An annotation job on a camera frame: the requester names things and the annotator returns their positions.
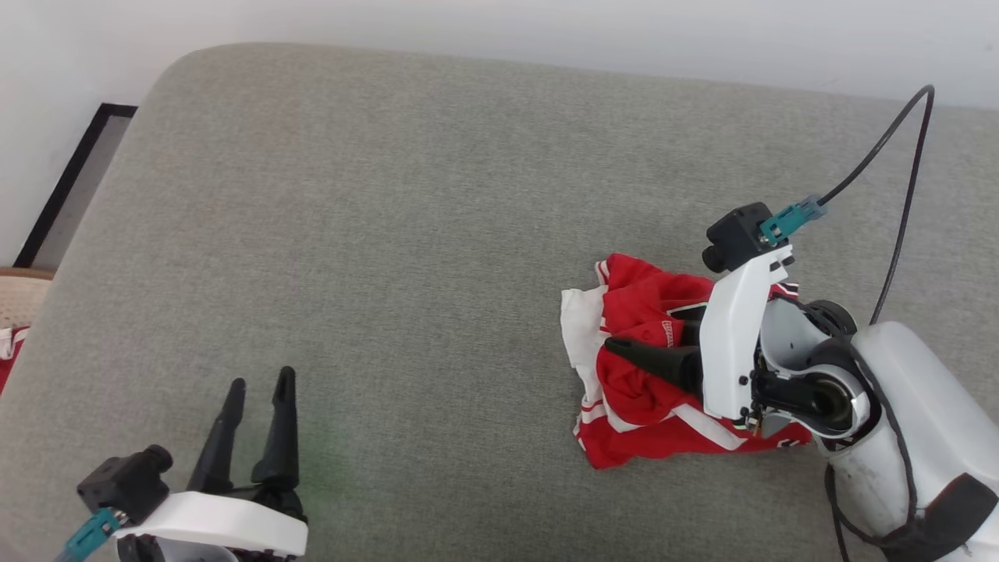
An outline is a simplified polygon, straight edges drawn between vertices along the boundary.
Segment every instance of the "wicker basket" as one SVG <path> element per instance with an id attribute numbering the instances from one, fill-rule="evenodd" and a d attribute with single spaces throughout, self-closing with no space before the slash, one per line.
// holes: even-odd
<path id="1" fill-rule="evenodd" d="M 50 284 L 47 271 L 0 268 L 0 330 L 30 326 Z"/>

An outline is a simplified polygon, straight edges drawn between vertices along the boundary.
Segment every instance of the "black floor trim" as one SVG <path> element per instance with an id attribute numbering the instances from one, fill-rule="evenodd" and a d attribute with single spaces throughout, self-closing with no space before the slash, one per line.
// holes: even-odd
<path id="1" fill-rule="evenodd" d="M 94 119 L 90 121 L 90 126 L 83 133 L 80 144 L 77 145 L 76 151 L 73 152 L 69 163 L 66 164 L 66 169 L 63 170 L 55 189 L 52 190 L 52 195 L 49 196 L 49 200 L 42 209 L 42 214 L 38 216 L 35 227 L 31 229 L 28 240 L 24 243 L 24 247 L 21 249 L 21 253 L 18 254 L 17 260 L 14 261 L 14 267 L 31 267 L 31 264 L 35 261 L 35 256 L 38 255 L 38 250 L 42 247 L 42 242 L 45 241 L 49 230 L 52 229 L 52 224 L 56 221 L 56 216 L 59 215 L 63 204 L 66 203 L 66 198 L 69 196 L 70 190 L 73 189 L 73 185 L 76 184 L 76 178 L 80 175 L 80 170 L 83 169 L 87 158 L 90 157 L 91 151 L 94 150 L 94 145 L 97 143 L 97 139 L 100 138 L 101 132 L 104 131 L 104 126 L 108 124 L 108 119 L 111 117 L 131 118 L 135 116 L 137 109 L 139 108 L 134 105 L 116 105 L 113 103 L 102 103 L 101 107 L 97 108 Z"/>

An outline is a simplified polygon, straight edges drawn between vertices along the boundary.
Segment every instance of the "teal connector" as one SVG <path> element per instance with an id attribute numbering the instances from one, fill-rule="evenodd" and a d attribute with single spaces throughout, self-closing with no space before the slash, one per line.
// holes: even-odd
<path id="1" fill-rule="evenodd" d="M 108 537 L 122 528 L 121 522 L 110 508 L 97 510 L 68 541 L 62 560 L 82 562 L 101 547 Z"/>
<path id="2" fill-rule="evenodd" d="M 794 234 L 808 221 L 822 218 L 825 207 L 818 204 L 818 195 L 809 195 L 801 201 L 787 207 L 759 225 L 760 232 L 771 246 L 776 246 Z"/>

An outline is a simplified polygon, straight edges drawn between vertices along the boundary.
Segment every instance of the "white wall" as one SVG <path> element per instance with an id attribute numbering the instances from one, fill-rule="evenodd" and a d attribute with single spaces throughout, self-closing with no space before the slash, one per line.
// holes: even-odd
<path id="1" fill-rule="evenodd" d="M 70 53 L 27 0 L 0 0 L 0 267 L 21 251 L 97 110 Z"/>
<path id="2" fill-rule="evenodd" d="M 305 41 L 999 108 L 996 0 L 33 0 L 139 103 L 170 62 Z"/>

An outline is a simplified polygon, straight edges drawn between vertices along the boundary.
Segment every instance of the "gray floor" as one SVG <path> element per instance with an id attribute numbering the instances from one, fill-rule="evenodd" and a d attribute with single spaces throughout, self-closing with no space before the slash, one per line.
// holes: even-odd
<path id="1" fill-rule="evenodd" d="M 45 237 L 45 241 L 42 242 L 42 247 L 38 250 L 38 255 L 35 256 L 35 261 L 31 267 L 47 271 L 55 271 L 59 268 L 59 263 L 62 262 L 63 255 L 65 255 L 66 249 L 69 248 L 69 243 L 76 233 L 76 227 L 80 225 L 83 213 L 90 205 L 90 200 L 94 197 L 97 186 L 101 184 L 104 172 L 108 170 L 111 159 L 114 158 L 115 151 L 118 150 L 118 144 L 131 121 L 132 119 L 129 117 L 108 119 L 104 131 L 101 132 L 90 157 L 83 165 L 73 189 L 69 192 L 69 197 L 66 198 L 55 223 L 52 224 L 52 229 Z"/>

